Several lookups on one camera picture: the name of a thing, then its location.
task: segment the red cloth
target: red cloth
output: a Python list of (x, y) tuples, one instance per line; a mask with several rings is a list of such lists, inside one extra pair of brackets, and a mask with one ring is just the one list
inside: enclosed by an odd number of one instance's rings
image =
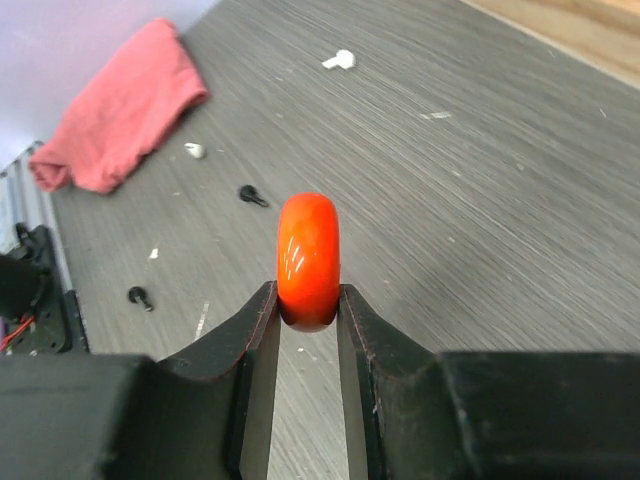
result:
[(71, 102), (29, 168), (47, 192), (73, 182), (109, 193), (158, 147), (184, 110), (208, 96), (174, 25), (156, 19)]

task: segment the white wall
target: white wall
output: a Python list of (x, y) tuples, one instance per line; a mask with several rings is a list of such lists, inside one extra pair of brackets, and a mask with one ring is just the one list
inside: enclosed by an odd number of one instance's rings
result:
[(0, 168), (46, 140), (71, 99), (138, 28), (180, 29), (216, 0), (0, 0)]

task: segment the wooden edge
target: wooden edge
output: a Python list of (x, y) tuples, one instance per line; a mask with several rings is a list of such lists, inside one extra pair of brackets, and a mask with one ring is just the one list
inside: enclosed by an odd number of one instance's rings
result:
[(461, 0), (640, 88), (640, 0)]

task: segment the black mechanical part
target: black mechanical part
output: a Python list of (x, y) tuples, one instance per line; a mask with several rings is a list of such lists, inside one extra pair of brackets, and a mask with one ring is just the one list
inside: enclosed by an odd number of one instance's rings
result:
[[(11, 354), (87, 352), (75, 292), (62, 290), (49, 230), (40, 225), (28, 231), (18, 224), (16, 232), (20, 245), (0, 256), (0, 310), (7, 320), (27, 314), (35, 321), (11, 341)], [(15, 328), (9, 323), (7, 333)]]
[(141, 356), (2, 360), (3, 478), (265, 480), (280, 320), (275, 284), (155, 363)]
[(253, 185), (243, 185), (240, 187), (240, 190), (238, 190), (238, 196), (243, 202), (255, 203), (263, 208), (269, 207), (269, 203), (260, 196), (258, 189)]
[(153, 305), (149, 300), (147, 291), (142, 287), (131, 287), (127, 292), (127, 298), (131, 303), (138, 304), (145, 312), (153, 312)]
[(352, 480), (640, 478), (640, 355), (432, 354), (343, 286)]

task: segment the orange object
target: orange object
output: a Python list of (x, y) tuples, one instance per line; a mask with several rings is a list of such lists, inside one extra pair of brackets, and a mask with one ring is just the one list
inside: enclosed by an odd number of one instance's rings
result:
[(319, 193), (294, 195), (278, 229), (278, 300), (287, 325), (314, 332), (333, 321), (340, 298), (338, 213)]

